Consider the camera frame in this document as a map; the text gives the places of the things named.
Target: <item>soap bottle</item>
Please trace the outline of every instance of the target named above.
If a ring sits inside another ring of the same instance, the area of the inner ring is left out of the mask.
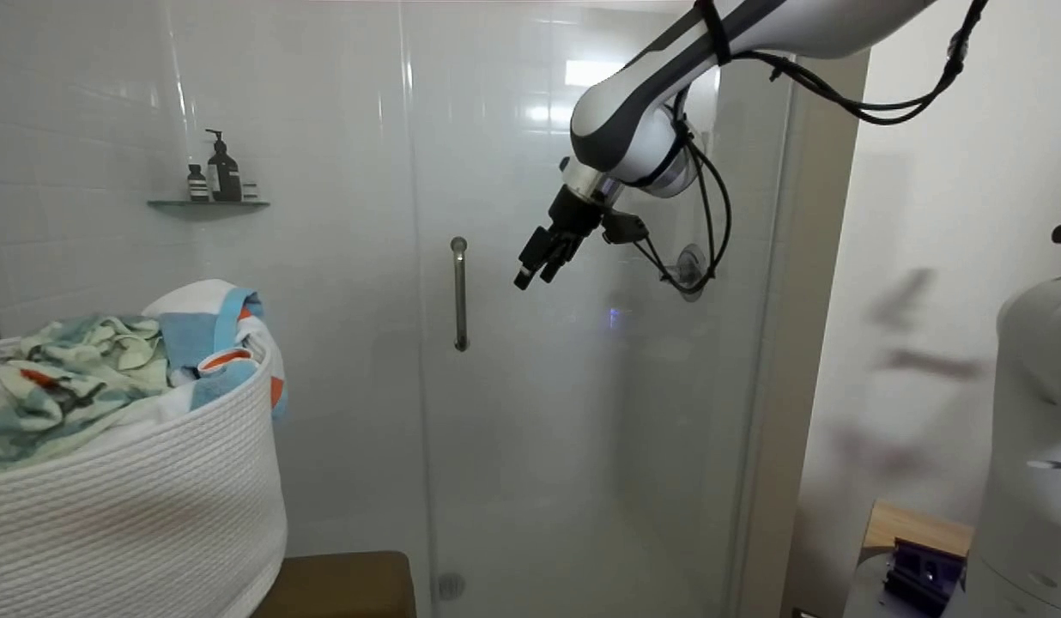
[[[212,179],[212,198],[217,201],[240,201],[240,163],[227,155],[223,130],[212,140],[212,159],[208,159],[208,179]]]
[[[208,179],[199,172],[199,163],[187,163],[185,198],[187,198],[187,201],[212,201],[212,185],[208,185]]]

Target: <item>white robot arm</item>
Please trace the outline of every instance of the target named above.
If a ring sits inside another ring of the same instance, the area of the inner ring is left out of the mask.
[[[676,194],[693,180],[693,160],[678,146],[668,99],[700,72],[742,51],[792,51],[836,59],[861,51],[934,0],[746,0],[724,19],[700,0],[667,26],[622,72],[579,97],[568,116],[572,159],[550,208],[552,225],[534,231],[522,251],[517,287],[552,275],[599,224],[623,185]]]

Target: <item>white wicker basket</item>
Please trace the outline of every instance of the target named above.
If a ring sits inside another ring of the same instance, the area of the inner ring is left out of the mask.
[[[285,528],[259,364],[152,434],[0,475],[0,614],[250,614]]]

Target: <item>glass shower door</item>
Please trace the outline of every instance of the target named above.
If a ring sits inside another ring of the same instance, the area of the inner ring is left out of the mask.
[[[432,597],[441,618],[706,618],[730,590],[789,97],[709,75],[691,116],[739,198],[733,251],[682,303],[631,248],[583,243],[517,291],[572,99],[676,11],[409,4],[427,319]],[[658,248],[693,194],[623,198]],[[467,350],[457,346],[457,265]]]

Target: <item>bathroom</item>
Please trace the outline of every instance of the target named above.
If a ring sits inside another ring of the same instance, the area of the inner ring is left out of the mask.
[[[0,4],[0,334],[240,282],[287,359],[287,557],[396,550],[441,618],[777,614],[855,122],[754,60],[714,69],[691,128],[733,237],[706,291],[597,237],[552,286],[511,286],[576,97],[682,11]],[[831,75],[861,90],[865,64]],[[206,130],[259,207],[159,207],[212,155]],[[668,256],[705,243],[698,188],[623,208]]]

